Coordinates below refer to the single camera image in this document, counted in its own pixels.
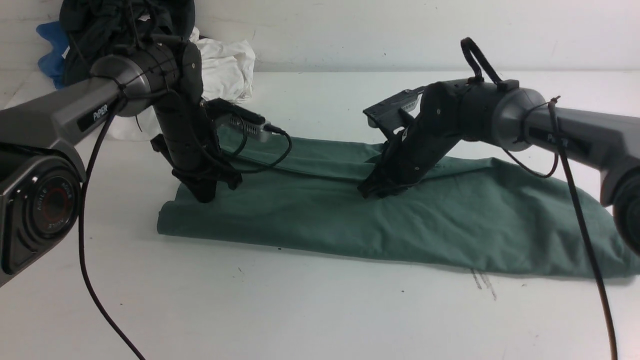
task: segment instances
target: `fabric pile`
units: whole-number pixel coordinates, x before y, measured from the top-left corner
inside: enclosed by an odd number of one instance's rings
[[[116,45],[132,44],[130,14],[136,31],[144,34],[151,26],[144,0],[64,0],[60,21],[39,25],[38,34],[52,45],[51,53],[38,61],[57,89],[89,77],[89,67],[113,52]],[[203,98],[243,102],[252,96],[255,53],[242,42],[223,43],[200,36],[194,27],[193,0],[154,0],[157,27],[152,33],[189,37],[202,55]],[[150,140],[161,132],[152,108],[137,118],[116,117],[108,137],[117,140]]]

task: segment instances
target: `blue cloth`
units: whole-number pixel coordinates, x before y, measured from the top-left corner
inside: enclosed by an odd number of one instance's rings
[[[53,50],[38,60],[38,67],[46,76],[53,79],[56,89],[62,89],[62,74],[65,71],[65,59],[62,54],[69,47],[67,34],[62,30],[60,21],[48,22],[38,25],[36,32],[46,41],[51,43]]]

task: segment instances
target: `piper logo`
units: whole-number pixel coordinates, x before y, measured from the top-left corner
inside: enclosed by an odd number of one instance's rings
[[[547,135],[547,142],[548,143],[557,143],[556,137],[553,134]],[[569,139],[563,138],[562,139],[562,146],[569,148]]]
[[[95,113],[93,113],[93,121],[96,121],[99,118],[103,117],[106,113],[107,113],[107,104],[102,105],[101,108],[99,108],[98,110],[96,110]]]

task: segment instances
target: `green towel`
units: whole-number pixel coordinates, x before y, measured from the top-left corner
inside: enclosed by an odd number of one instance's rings
[[[239,140],[220,131],[227,150]],[[485,272],[593,276],[562,181],[538,179],[493,158],[444,158],[402,195],[363,199],[356,187],[381,145],[293,142],[276,169],[245,175],[236,191],[221,184],[209,204],[180,185],[160,211],[158,232]],[[250,142],[235,165],[271,163],[285,148],[282,136]],[[640,258],[620,238],[612,216],[579,194],[604,277],[640,274]]]

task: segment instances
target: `camera lens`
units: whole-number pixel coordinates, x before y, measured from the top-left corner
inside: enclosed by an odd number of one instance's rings
[[[45,237],[64,231],[73,222],[75,210],[75,188],[62,176],[43,181],[31,201],[33,225]]]

